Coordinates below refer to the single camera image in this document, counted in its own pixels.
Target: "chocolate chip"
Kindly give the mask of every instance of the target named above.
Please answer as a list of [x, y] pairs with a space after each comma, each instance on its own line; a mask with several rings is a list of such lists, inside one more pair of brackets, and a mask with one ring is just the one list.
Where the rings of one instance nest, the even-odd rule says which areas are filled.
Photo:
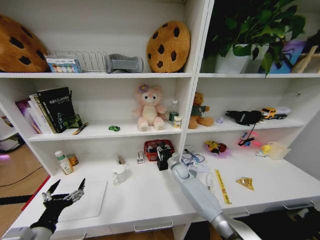
[[158, 32], [156, 31], [153, 36], [152, 36], [152, 39], [156, 39], [158, 37]]
[[20, 48], [20, 49], [23, 49], [24, 48], [24, 45], [22, 44], [22, 42], [20, 42], [18, 39], [16, 39], [15, 37], [11, 37], [10, 38], [10, 41], [9, 41], [11, 44], [15, 45], [16, 47]]
[[21, 26], [21, 29], [30, 37], [30, 38], [33, 38], [32, 34], [30, 32], [28, 32], [27, 29], [25, 29], [24, 26]]
[[22, 62], [25, 65], [29, 65], [31, 63], [30, 59], [26, 56], [22, 56], [19, 58], [20, 62]]
[[173, 33], [174, 33], [174, 36], [177, 38], [179, 36], [179, 33], [180, 33], [180, 29], [178, 27], [176, 27], [174, 30], [173, 30]]
[[46, 60], [44, 54], [43, 54], [40, 50], [37, 50], [37, 51], [36, 51], [36, 54], [38, 54], [38, 56], [39, 56], [42, 60]]
[[176, 58], [177, 58], [177, 53], [176, 53], [176, 51], [173, 51], [173, 52], [171, 53], [171, 60], [172, 60], [172, 62], [174, 62], [174, 61], [176, 60]]
[[162, 68], [162, 66], [164, 65], [164, 63], [162, 61], [159, 61], [157, 64], [158, 68]]
[[163, 54], [163, 53], [165, 52], [165, 47], [164, 47], [162, 44], [159, 46], [158, 52], [159, 52], [160, 54]]

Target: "brown teddy bear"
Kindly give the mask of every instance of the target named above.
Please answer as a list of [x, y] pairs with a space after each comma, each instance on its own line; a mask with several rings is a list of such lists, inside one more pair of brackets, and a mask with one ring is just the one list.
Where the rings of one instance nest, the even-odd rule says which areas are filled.
[[198, 124], [204, 126], [212, 126], [214, 124], [214, 119], [212, 117], [202, 117], [202, 113], [208, 112], [210, 110], [209, 106], [201, 106], [204, 103], [204, 95], [202, 93], [196, 92], [194, 95], [193, 106], [189, 121], [189, 129], [196, 129]]
[[0, 14], [0, 72], [47, 72], [46, 48], [26, 27]]
[[190, 32], [181, 21], [168, 21], [159, 27], [146, 46], [149, 66], [156, 73], [174, 73], [186, 63]]

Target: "yellow toy truck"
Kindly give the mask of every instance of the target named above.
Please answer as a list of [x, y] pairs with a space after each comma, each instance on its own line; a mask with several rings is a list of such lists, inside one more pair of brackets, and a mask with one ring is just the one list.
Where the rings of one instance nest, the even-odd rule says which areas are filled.
[[261, 112], [264, 119], [285, 119], [291, 109], [286, 106], [264, 107]]

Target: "black book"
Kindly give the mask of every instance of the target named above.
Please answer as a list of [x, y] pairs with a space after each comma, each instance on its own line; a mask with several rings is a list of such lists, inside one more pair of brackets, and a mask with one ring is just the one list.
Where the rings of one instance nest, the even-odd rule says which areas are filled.
[[59, 87], [36, 92], [57, 133], [66, 130], [64, 119], [75, 115], [68, 87]]

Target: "green shirt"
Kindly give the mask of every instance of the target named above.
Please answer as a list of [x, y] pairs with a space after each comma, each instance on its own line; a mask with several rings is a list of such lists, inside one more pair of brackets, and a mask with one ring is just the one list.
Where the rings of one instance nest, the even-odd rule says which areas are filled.
[[192, 106], [191, 116], [202, 116], [206, 110], [206, 106]]

